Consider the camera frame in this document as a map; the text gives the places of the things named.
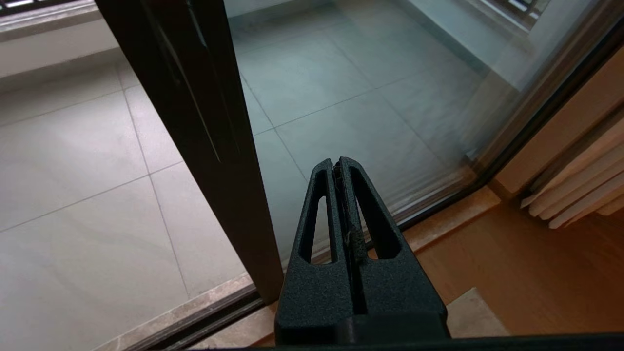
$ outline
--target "sliding glass door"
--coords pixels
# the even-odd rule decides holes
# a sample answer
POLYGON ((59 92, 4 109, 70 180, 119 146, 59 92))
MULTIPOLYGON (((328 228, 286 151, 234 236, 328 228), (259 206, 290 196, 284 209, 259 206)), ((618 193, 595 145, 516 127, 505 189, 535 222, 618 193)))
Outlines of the sliding glass door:
POLYGON ((317 163, 358 161, 408 227, 483 186, 609 56, 622 14, 618 1, 97 3, 265 302, 317 163))

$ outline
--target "black clamp jaw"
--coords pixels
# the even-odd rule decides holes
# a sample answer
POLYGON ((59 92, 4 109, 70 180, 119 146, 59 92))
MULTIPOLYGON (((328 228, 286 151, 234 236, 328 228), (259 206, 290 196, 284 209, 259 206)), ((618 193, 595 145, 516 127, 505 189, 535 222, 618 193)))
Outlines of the black clamp jaw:
POLYGON ((449 339, 446 308, 360 164, 318 164, 275 316, 277 345, 393 344, 449 339), (331 263, 310 263, 325 196, 331 263), (378 260, 368 257, 359 208, 378 260))

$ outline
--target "wooden floor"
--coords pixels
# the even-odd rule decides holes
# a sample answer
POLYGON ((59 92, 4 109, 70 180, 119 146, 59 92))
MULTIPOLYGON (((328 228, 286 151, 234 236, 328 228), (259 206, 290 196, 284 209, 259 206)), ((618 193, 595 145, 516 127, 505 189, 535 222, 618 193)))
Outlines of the wooden floor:
POLYGON ((624 212, 570 227, 502 204, 417 254, 445 304, 471 287, 512 335, 624 331, 624 212))

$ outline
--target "dark metal door frame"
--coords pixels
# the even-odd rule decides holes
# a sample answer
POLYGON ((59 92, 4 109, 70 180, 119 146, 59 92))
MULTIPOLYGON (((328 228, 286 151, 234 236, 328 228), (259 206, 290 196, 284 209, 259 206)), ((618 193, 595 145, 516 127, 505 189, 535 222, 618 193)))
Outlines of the dark metal door frame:
POLYGON ((258 293, 276 301, 283 272, 223 2, 199 2, 195 17, 185 1, 96 4, 258 293))

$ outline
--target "tile floor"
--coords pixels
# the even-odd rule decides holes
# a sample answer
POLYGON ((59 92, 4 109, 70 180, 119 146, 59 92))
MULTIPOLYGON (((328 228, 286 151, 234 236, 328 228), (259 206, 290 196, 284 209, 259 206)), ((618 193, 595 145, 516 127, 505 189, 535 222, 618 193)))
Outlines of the tile floor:
MULTIPOLYGON (((470 147, 456 140, 478 121, 458 116, 482 75, 391 2, 232 36, 283 259, 323 159, 362 163, 391 205, 470 147)), ((92 349, 244 271, 127 63, 3 94, 0 111, 2 349, 92 349)))

